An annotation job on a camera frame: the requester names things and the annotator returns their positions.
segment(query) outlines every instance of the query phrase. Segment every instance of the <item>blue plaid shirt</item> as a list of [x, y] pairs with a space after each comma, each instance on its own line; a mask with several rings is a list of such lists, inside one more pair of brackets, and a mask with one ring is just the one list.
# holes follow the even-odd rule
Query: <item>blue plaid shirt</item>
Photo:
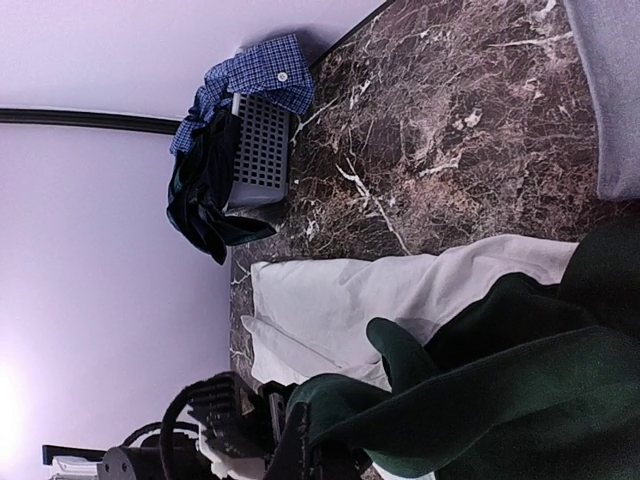
[[188, 153], [192, 133], [213, 119], [215, 109], [231, 104], [233, 93], [261, 93], [271, 102], [302, 115], [313, 100], [313, 79], [295, 35], [250, 47], [207, 72], [193, 107], [171, 144], [171, 153]]

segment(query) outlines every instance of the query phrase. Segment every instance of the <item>green sweater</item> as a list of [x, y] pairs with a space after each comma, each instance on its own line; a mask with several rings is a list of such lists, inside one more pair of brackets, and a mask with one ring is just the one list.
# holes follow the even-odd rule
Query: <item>green sweater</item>
[[320, 375], [289, 408], [402, 477], [640, 479], [639, 245], [637, 220], [594, 232], [560, 285], [505, 276], [424, 348], [375, 319], [392, 392]]

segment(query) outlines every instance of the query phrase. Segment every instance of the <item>white cloth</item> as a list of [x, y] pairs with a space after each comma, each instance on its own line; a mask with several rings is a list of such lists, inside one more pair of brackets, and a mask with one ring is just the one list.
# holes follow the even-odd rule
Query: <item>white cloth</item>
[[[253, 341], [251, 374], [287, 385], [340, 373], [388, 390], [365, 335], [369, 320], [393, 320], [426, 344], [506, 274], [559, 283], [576, 246], [501, 235], [437, 257], [257, 263], [251, 268], [255, 314], [242, 317]], [[385, 480], [399, 479], [374, 466]]]

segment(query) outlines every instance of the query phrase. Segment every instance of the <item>brown marble surface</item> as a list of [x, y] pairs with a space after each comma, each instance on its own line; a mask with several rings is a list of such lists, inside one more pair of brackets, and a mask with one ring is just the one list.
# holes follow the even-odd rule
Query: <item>brown marble surface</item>
[[640, 211], [596, 197], [592, 101], [560, 3], [397, 0], [314, 72], [278, 235], [233, 252], [232, 366], [250, 265], [440, 253], [501, 233], [580, 240]]

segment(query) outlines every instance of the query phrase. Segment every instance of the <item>laundry basket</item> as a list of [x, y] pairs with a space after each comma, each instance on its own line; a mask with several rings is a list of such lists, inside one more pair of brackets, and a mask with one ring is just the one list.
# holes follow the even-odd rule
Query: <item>laundry basket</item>
[[251, 208], [287, 195], [290, 113], [259, 95], [234, 94], [231, 112], [242, 120], [227, 208]]

